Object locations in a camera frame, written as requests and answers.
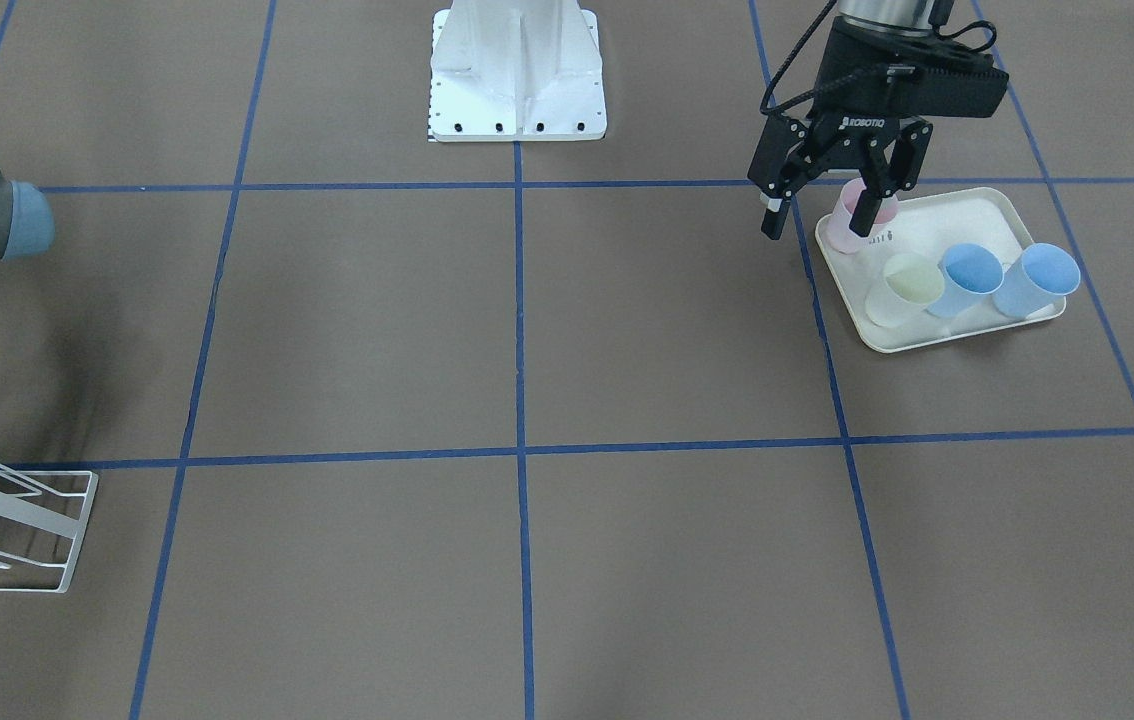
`light blue cap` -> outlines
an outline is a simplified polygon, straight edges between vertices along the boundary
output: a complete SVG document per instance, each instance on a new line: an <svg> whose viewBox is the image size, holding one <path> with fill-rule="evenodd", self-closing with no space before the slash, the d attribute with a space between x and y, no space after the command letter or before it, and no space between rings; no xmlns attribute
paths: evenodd
<svg viewBox="0 0 1134 720"><path fill-rule="evenodd" d="M46 197L32 184L11 183L11 231L3 260L46 252L54 237L56 221L51 219Z"/></svg>

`cup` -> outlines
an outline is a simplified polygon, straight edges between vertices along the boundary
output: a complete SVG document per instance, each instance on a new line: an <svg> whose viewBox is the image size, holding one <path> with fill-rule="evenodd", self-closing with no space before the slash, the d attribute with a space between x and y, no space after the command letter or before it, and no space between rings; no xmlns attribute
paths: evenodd
<svg viewBox="0 0 1134 720"><path fill-rule="evenodd" d="M891 255L865 299L865 315L883 328L899 328L939 300L945 276L934 261L916 252Z"/></svg>
<svg viewBox="0 0 1134 720"><path fill-rule="evenodd" d="M1035 242L1007 269L993 305L1004 315L1024 319L1078 289L1083 274L1069 252Z"/></svg>
<svg viewBox="0 0 1134 720"><path fill-rule="evenodd" d="M974 242L951 246L939 268L945 276L945 293L926 307L937 317L956 317L1002 287L1002 263Z"/></svg>
<svg viewBox="0 0 1134 720"><path fill-rule="evenodd" d="M852 232L850 214L855 213L856 204L860 202L860 194L864 189L865 181L863 178L856 178L854 181L845 184L843 192L838 193L838 202L833 206L833 214L829 218L829 223L826 226L826 237L829 247L846 255L869 247L870 238L882 232L887 228L887 223L890 223L896 219L896 214L900 213L900 201L895 195L886 197L882 207L878 209L878 215L874 217L874 227L870 229L869 237L860 237L858 234Z"/></svg>

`white tray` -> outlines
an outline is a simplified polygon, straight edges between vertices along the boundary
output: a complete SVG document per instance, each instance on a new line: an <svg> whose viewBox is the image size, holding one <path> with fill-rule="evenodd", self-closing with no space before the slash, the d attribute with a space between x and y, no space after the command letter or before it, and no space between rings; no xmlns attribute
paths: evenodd
<svg viewBox="0 0 1134 720"><path fill-rule="evenodd" d="M820 254L824 255L838 293L843 294L843 304L856 324L860 340L874 350L913 350L974 334L1042 323L1060 316L1065 311L1061 297L1033 315L1017 320L998 313L993 300L985 297L957 317L941 319L922 313L899 328L875 325L865 315L869 287L887 259L897 252L919 252L939 263L948 247L960 242L974 242L997 255L1002 268L1010 268L1019 253L1033 245L1034 238L1029 236L1029 229L1021 222L1012 202L992 187L905 200L900 203L900 213L887 229L875 236L866 249L854 255L845 255L826 245L828 223L829 215L826 215L815 225L816 245Z"/></svg>

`blue plastic cup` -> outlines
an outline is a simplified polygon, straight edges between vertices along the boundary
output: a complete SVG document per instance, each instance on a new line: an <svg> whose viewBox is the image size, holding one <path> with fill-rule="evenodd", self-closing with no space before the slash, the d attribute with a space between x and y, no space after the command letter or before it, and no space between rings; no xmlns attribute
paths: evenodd
<svg viewBox="0 0 1134 720"><path fill-rule="evenodd" d="M993 305L1004 315L1029 317L1078 289L1083 274L1069 252L1035 242L1007 269L1002 287L993 293Z"/></svg>
<svg viewBox="0 0 1134 720"><path fill-rule="evenodd" d="M937 317L955 317L1002 287L1002 263L975 243L951 246L939 268L945 276L945 293L926 307Z"/></svg>

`silver metal tube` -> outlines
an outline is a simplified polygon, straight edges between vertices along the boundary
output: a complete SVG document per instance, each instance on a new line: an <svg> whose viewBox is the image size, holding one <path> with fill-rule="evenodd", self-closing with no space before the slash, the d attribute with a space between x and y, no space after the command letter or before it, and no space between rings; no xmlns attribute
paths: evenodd
<svg viewBox="0 0 1134 720"><path fill-rule="evenodd" d="M931 31L932 5L936 0L841 0L838 12L861 27L919 35Z"/></svg>

